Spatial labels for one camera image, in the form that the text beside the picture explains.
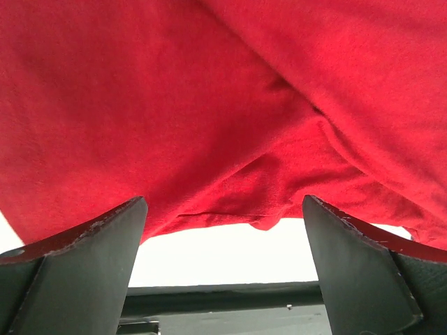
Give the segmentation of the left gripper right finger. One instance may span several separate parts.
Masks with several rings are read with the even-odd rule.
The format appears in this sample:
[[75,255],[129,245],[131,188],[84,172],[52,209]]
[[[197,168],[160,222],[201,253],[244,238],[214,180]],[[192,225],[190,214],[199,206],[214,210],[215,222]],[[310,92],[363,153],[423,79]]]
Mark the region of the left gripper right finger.
[[446,252],[307,195],[305,228],[333,334],[445,334]]

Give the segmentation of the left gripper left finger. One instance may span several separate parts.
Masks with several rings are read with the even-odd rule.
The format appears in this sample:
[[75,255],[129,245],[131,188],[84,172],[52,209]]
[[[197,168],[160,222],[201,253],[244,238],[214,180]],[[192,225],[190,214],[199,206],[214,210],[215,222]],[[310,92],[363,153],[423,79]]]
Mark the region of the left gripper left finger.
[[147,218],[136,197],[1,254],[2,334],[115,334]]

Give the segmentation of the red t shirt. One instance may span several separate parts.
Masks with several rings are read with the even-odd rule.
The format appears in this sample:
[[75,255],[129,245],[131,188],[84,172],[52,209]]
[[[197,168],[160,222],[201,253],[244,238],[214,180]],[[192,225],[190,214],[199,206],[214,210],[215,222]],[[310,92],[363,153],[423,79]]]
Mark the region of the red t shirt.
[[445,1],[2,1],[1,212],[144,238],[315,195],[446,247]]

